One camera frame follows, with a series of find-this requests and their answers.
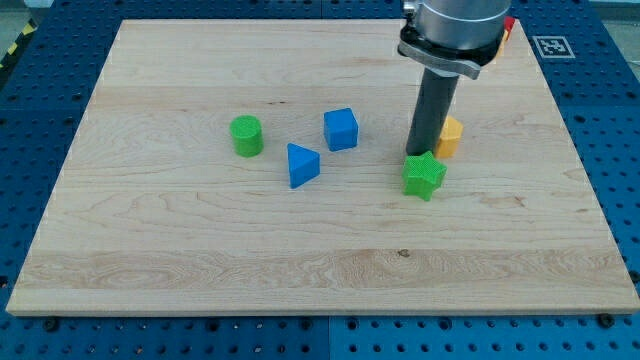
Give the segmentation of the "yellow block behind arm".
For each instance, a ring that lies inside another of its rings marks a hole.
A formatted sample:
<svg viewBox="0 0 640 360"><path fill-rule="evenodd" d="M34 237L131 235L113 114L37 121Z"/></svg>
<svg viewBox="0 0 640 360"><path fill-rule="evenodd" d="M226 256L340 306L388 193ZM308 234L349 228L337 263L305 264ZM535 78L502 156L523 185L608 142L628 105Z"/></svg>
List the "yellow block behind arm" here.
<svg viewBox="0 0 640 360"><path fill-rule="evenodd" d="M509 36L510 36L510 32L505 29L504 32L503 32L503 36L502 36L501 42L500 42L499 47L498 47L498 51L496 53L496 57L500 57L500 56L502 56L504 54L504 49L505 49L506 43L509 40Z"/></svg>

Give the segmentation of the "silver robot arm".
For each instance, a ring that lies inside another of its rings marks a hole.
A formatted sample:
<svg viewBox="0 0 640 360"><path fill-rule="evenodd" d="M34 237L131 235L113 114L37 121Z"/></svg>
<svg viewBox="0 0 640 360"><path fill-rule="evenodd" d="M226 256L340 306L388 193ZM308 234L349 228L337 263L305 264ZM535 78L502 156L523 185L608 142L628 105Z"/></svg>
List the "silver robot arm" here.
<svg viewBox="0 0 640 360"><path fill-rule="evenodd" d="M398 52L442 77L476 79L504 33L510 0L407 0Z"/></svg>

